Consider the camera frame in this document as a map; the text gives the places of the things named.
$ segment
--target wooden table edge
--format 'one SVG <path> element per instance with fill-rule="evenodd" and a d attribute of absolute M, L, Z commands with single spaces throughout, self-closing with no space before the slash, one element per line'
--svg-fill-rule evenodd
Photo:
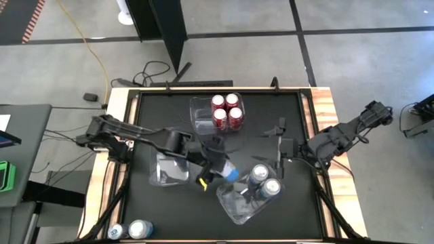
<path fill-rule="evenodd" d="M 114 88 L 112 89 L 110 100 L 108 103 L 107 114 L 114 116 L 121 121 L 123 121 L 126 106 L 127 106 L 127 98 L 129 90 L 148 90 L 148 91 L 164 91 L 165 87 L 144 87 L 144 88 Z M 232 89 L 275 89 L 274 87 L 171 87 L 171 90 L 232 90 Z M 286 90 L 295 90 L 295 89 L 310 89 L 312 92 L 313 105 L 315 109 L 316 119 L 318 121 L 319 129 L 323 129 L 325 127 L 335 125 L 338 122 L 338 117 L 336 115 L 336 110 L 334 108 L 332 93 L 329 87 L 280 87 L 280 89 Z M 130 109 L 130 116 L 128 118 L 129 123 L 133 123 L 134 115 L 135 115 L 135 107 L 137 102 L 136 99 L 133 101 L 132 107 Z M 307 99 L 303 98 L 303 106 L 304 113 L 308 123 L 309 135 L 313 136 L 313 125 L 312 119 L 309 113 L 309 107 L 307 106 Z M 337 158 L 342 164 L 346 165 L 350 168 L 347 155 L 343 155 Z M 87 234 L 90 228 L 96 223 L 99 215 L 104 211 L 107 201 L 109 190 L 111 187 L 112 177 L 113 177 L 113 169 L 114 163 L 109 165 L 108 176 L 106 177 L 106 181 L 104 183 L 104 196 L 102 199 L 102 209 L 98 211 L 101 201 L 101 190 L 102 190 L 102 180 L 104 177 L 105 167 L 107 166 L 107 154 L 106 152 L 98 153 L 94 168 L 92 171 L 92 176 L 90 180 L 89 189 L 87 191 L 86 196 L 86 217 L 85 224 L 83 225 L 83 231 L 81 236 Z M 121 168 L 121 173 L 119 174 L 119 181 L 117 183 L 117 188 L 120 187 L 120 183 L 123 179 L 123 173 L 125 168 Z M 341 214 L 345 217 L 348 223 L 354 228 L 356 232 L 361 234 L 362 236 L 366 236 L 366 228 L 363 221 L 363 216 L 361 214 L 361 208 L 359 204 L 359 200 L 357 197 L 357 192 L 355 190 L 354 182 L 351 176 L 344 170 L 339 168 L 336 165 L 332 165 L 329 170 L 330 174 L 330 182 L 332 184 L 332 190 L 334 193 L 335 204 Z M 332 221 L 330 217 L 330 212 L 327 210 L 327 207 L 323 204 L 323 212 L 326 219 L 326 226 L 328 230 L 329 237 L 333 237 L 333 227 Z M 114 210 L 110 223 L 113 225 L 117 222 L 119 215 L 119 204 Z"/>

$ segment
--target soda can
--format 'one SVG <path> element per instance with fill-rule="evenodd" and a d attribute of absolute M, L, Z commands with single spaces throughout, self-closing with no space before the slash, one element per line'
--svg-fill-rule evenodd
<path fill-rule="evenodd" d="M 239 99 L 237 94 L 229 94 L 226 96 L 226 109 L 230 111 L 232 108 L 239 106 Z"/>
<path fill-rule="evenodd" d="M 243 111 L 239 108 L 232 108 L 229 111 L 229 127 L 232 130 L 239 130 L 243 123 Z"/>
<path fill-rule="evenodd" d="M 280 183 L 276 179 L 268 179 L 261 184 L 258 191 L 260 198 L 268 199 L 274 197 L 280 192 Z"/>
<path fill-rule="evenodd" d="M 214 126 L 219 130 L 225 130 L 227 126 L 228 117 L 224 109 L 218 108 L 212 114 Z"/>
<path fill-rule="evenodd" d="M 108 237 L 112 240 L 126 239 L 130 237 L 128 235 L 127 224 L 115 224 L 108 230 Z"/>
<path fill-rule="evenodd" d="M 133 239 L 148 238 L 154 231 L 154 225 L 146 220 L 134 220 L 128 229 L 128 233 Z"/>
<path fill-rule="evenodd" d="M 216 109 L 224 109 L 224 98 L 221 95 L 215 95 L 211 99 L 211 109 L 214 112 Z"/>
<path fill-rule="evenodd" d="M 265 165 L 255 165 L 249 175 L 249 183 L 260 184 L 269 176 L 269 169 Z"/>

